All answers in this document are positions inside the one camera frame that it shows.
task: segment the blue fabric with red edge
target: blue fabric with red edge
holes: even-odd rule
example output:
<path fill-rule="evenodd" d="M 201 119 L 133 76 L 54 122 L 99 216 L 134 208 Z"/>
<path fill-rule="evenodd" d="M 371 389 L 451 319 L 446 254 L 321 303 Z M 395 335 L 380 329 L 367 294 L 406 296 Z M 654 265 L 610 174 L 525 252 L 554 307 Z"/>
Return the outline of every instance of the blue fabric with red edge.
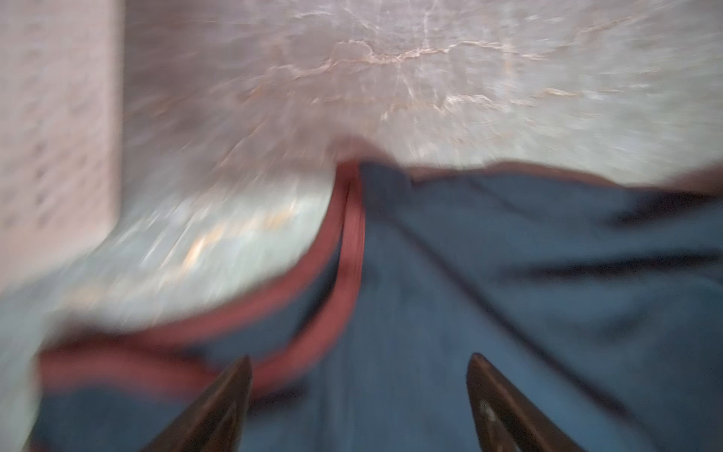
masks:
<path fill-rule="evenodd" d="M 351 321 L 303 378 L 256 401 L 243 451 L 477 451 L 482 353 L 590 452 L 703 451 L 723 427 L 723 200 L 523 174 L 414 183 L 361 166 Z M 263 356 L 313 318 L 338 252 L 296 300 L 183 353 Z M 188 400 L 101 385 L 46 393 L 53 452 L 137 451 Z"/>

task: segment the floor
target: floor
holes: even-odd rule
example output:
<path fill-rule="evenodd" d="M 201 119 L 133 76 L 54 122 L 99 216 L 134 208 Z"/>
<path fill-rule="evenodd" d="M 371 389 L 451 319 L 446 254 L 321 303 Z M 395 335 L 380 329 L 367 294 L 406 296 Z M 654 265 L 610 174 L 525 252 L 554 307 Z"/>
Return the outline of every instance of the floor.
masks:
<path fill-rule="evenodd" d="M 717 0 L 128 0 L 126 14 L 121 222 L 4 295 L 0 411 L 18 415 L 3 450 L 27 436 L 43 341 L 189 315 L 282 272 L 315 235 L 335 160 L 511 159 L 635 184 L 723 159 Z"/>

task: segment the stone surface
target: stone surface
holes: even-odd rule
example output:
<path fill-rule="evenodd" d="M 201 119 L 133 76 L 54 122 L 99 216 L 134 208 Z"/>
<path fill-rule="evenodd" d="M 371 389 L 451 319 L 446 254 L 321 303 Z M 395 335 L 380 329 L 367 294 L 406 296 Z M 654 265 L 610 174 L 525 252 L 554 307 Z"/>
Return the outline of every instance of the stone surface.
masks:
<path fill-rule="evenodd" d="M 0 318 L 37 330 L 3 366 L 55 325 L 132 330 L 283 271 L 334 160 L 366 152 L 339 137 L 624 183 L 720 160 L 722 20 L 716 0 L 129 0 L 121 223 L 6 294 Z"/>

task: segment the blue cloth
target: blue cloth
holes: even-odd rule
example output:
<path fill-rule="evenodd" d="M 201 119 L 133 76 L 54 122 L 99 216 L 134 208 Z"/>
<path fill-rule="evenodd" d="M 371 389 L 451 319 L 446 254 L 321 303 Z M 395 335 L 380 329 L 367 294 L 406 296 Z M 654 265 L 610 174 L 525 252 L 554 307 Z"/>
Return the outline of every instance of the blue cloth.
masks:
<path fill-rule="evenodd" d="M 413 183 L 364 164 L 356 310 L 333 350 L 255 404 L 253 452 L 478 451 L 466 365 L 482 353 L 589 452 L 705 451 L 723 427 L 723 200 L 522 174 Z M 286 309 L 189 352 L 288 342 L 338 253 Z M 53 452 L 136 451 L 187 401 L 45 395 Z"/>

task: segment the red trim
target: red trim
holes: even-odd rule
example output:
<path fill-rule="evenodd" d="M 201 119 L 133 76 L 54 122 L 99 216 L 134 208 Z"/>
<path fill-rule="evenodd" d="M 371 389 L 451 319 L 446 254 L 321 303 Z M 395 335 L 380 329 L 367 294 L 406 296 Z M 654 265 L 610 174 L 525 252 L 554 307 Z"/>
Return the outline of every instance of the red trim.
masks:
<path fill-rule="evenodd" d="M 317 276 L 340 235 L 337 278 L 323 308 L 286 349 L 254 364 L 252 398 L 282 388 L 322 359 L 354 311 L 364 254 L 364 208 L 357 163 L 339 165 L 316 240 L 299 263 L 272 286 L 204 315 L 130 336 L 45 351 L 39 359 L 43 389 L 67 391 L 91 383 L 109 383 L 154 396 L 196 396 L 218 371 L 197 360 L 159 351 L 242 328 L 282 309 Z"/>

